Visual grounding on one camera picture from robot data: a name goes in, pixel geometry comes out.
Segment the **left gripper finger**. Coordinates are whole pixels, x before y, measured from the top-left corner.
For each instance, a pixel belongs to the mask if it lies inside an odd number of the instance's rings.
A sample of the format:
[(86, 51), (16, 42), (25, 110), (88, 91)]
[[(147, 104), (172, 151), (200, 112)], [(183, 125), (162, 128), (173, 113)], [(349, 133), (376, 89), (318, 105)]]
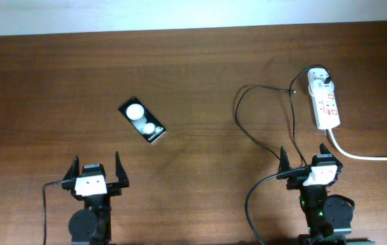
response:
[(127, 173), (124, 170), (124, 167), (122, 166), (118, 151), (116, 151), (115, 153), (115, 167), (116, 167), (116, 177), (118, 178), (118, 183), (120, 184), (120, 187), (128, 188), (129, 178), (127, 176)]
[(70, 168), (68, 169), (67, 173), (63, 177), (63, 181), (73, 180), (74, 178), (77, 178), (79, 174), (80, 174), (80, 161), (78, 156), (75, 156), (73, 158), (73, 162)]

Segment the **black smartphone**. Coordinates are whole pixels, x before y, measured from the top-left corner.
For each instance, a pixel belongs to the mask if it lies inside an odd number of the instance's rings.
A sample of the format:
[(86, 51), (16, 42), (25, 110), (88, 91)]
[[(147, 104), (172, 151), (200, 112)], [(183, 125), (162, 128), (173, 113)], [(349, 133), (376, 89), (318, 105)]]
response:
[(149, 144), (155, 143), (167, 132), (166, 126), (137, 97), (127, 99), (118, 111)]

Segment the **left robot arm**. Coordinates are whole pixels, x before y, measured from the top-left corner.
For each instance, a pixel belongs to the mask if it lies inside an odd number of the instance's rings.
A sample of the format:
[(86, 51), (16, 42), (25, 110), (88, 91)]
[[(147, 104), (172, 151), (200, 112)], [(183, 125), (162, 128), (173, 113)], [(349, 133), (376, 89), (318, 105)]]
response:
[(80, 167), (75, 157), (63, 178), (62, 188), (84, 203), (84, 208), (69, 219), (68, 229), (72, 244), (109, 244), (111, 233), (112, 197), (122, 194), (129, 187), (129, 179), (120, 156), (115, 154), (117, 181), (107, 182), (104, 166), (100, 163)]

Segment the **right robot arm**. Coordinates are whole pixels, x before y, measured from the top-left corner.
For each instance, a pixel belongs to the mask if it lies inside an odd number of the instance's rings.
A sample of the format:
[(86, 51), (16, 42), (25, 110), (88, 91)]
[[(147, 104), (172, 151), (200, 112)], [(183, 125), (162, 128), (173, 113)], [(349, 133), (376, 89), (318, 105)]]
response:
[(280, 148), (278, 179), (286, 180), (286, 188), (300, 192), (299, 203), (307, 221), (307, 234), (301, 234), (299, 244), (375, 244), (367, 238), (348, 239), (355, 203), (343, 195), (329, 195), (327, 188), (338, 181), (343, 164), (320, 145), (320, 153), (312, 163), (297, 169), (290, 166), (284, 148)]

